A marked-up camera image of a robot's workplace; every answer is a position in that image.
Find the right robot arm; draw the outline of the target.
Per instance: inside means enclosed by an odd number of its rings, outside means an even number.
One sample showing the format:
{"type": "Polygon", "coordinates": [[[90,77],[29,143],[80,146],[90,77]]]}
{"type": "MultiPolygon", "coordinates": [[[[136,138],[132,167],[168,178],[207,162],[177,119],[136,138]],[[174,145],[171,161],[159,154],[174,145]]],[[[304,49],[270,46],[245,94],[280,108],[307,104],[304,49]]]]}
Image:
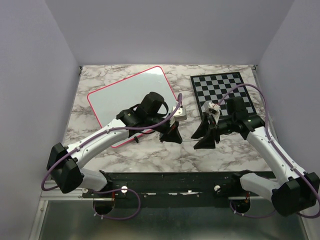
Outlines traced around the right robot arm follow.
{"type": "Polygon", "coordinates": [[[313,207],[319,197],[320,178],[300,167],[269,133],[265,121],[257,114],[249,113],[242,97],[226,101],[227,115],[220,116],[221,107],[207,101],[201,123],[192,139],[198,142],[194,149],[215,149],[221,135],[238,133],[262,156],[272,170],[276,181],[244,170],[233,175],[230,191],[241,196],[255,193],[270,201],[275,210],[287,217],[313,207]]]}

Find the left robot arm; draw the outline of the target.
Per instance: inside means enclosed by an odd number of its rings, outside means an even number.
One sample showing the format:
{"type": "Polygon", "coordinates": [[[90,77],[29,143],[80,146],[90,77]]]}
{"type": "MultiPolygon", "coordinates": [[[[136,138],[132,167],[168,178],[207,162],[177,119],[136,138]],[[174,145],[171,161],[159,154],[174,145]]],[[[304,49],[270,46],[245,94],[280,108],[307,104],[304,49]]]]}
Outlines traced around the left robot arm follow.
{"type": "Polygon", "coordinates": [[[111,185],[106,175],[101,170],[88,170],[85,165],[107,148],[135,134],[144,134],[146,130],[158,132],[162,143],[181,144],[175,113],[181,107],[182,99],[183,95],[179,94],[173,109],[163,114],[158,111],[162,106],[168,109],[164,98],[150,92],[141,103],[122,110],[107,126],[85,139],[68,146],[55,144],[49,155],[46,175],[52,177],[56,187],[64,194],[84,188],[93,190],[101,198],[107,197],[111,185]]]}

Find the blue whiteboard marker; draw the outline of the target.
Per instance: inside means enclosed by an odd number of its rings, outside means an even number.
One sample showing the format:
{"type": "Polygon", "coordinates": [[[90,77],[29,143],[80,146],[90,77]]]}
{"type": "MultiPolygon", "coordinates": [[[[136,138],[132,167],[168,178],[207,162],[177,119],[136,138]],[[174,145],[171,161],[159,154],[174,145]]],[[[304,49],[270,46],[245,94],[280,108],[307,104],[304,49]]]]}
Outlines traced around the blue whiteboard marker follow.
{"type": "Polygon", "coordinates": [[[182,142],[198,142],[198,139],[183,139],[182,142]]]}

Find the pink framed whiteboard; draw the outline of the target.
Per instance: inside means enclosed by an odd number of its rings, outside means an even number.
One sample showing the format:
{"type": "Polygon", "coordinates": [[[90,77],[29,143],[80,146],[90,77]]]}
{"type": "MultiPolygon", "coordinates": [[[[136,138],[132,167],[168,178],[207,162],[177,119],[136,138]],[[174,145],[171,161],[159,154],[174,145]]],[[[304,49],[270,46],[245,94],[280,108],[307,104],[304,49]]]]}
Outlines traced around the pink framed whiteboard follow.
{"type": "Polygon", "coordinates": [[[120,111],[141,103],[150,92],[160,94],[170,110],[175,106],[177,97],[160,66],[154,66],[94,90],[87,95],[87,100],[100,127],[103,128],[120,111]]]}

